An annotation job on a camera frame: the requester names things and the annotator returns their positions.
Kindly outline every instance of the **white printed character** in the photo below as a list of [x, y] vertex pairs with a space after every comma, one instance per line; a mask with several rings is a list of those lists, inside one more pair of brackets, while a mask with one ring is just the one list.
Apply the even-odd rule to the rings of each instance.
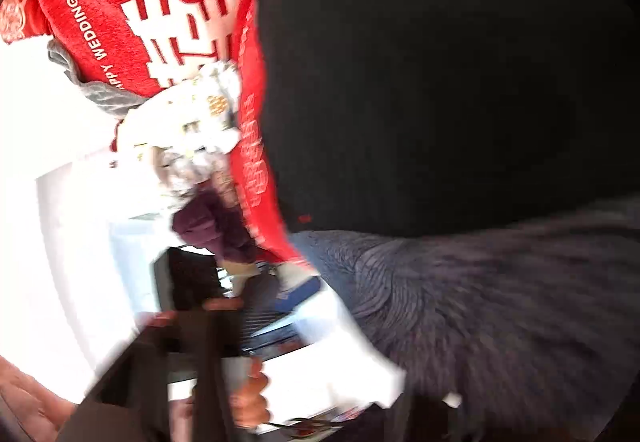
[[[240, 0], [224, 0], [225, 14], [218, 0], [204, 0], [202, 4], [167, 0], [168, 14], [162, 13], [160, 0], [143, 1], [145, 19], [136, 0], [123, 3], [122, 11], [133, 33], [145, 45], [149, 77], [156, 79], [161, 88], [193, 78], [208, 62], [229, 58], [229, 36]], [[175, 39], [177, 51], [171, 39]]]

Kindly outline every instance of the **skin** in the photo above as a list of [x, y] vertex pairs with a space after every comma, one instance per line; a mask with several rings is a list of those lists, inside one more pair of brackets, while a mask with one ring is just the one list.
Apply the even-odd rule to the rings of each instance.
[[[212, 299], [204, 304], [206, 310], [238, 310], [239, 298]], [[151, 317], [148, 325], [162, 327], [170, 324], [175, 313], [162, 313]], [[230, 398], [231, 411], [236, 424], [254, 428], [268, 422], [271, 415], [267, 401], [260, 394], [269, 383], [262, 372], [262, 362], [253, 359], [249, 375], [240, 390]], [[30, 375], [27, 375], [6, 359], [0, 357], [0, 394], [11, 407], [18, 420], [35, 442], [54, 442], [58, 431], [75, 411], [76, 405], [49, 391]], [[193, 398], [177, 401], [172, 407], [172, 440], [190, 440]]]

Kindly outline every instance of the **hand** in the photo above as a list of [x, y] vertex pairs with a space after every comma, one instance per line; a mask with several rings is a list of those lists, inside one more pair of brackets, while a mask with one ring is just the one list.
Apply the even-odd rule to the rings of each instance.
[[[207, 300], [204, 310], [238, 310], [242, 308], [240, 298], [215, 298]], [[170, 324], [175, 317], [175, 311], [156, 314], [148, 321], [149, 326], [162, 327]], [[267, 400], [260, 394], [269, 383], [269, 379], [262, 373], [262, 361], [252, 358], [247, 381], [242, 388], [230, 398], [231, 412], [236, 425], [244, 428], [254, 428], [268, 422], [271, 414], [267, 409]], [[190, 418], [193, 408], [186, 404], [180, 409], [180, 415]]]

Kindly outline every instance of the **gray ribbed fabric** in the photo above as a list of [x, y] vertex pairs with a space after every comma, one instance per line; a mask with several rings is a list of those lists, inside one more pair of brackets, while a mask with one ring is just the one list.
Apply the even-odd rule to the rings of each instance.
[[465, 235], [290, 239], [418, 393], [500, 425], [610, 413], [640, 367], [640, 198]]
[[65, 69], [65, 74], [90, 101], [112, 117], [123, 119], [129, 109], [138, 107], [146, 101], [145, 97], [136, 95], [125, 89], [118, 89], [99, 80], [82, 82], [79, 78], [78, 67], [66, 48], [56, 39], [47, 44], [49, 60]]

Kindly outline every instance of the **purple cloth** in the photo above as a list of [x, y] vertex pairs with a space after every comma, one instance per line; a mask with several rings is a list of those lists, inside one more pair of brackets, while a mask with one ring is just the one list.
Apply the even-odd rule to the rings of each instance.
[[172, 229], [185, 243], [206, 248], [219, 258], [236, 263], [255, 262], [258, 249], [244, 227], [240, 208], [226, 208], [214, 191], [197, 194], [175, 213]]

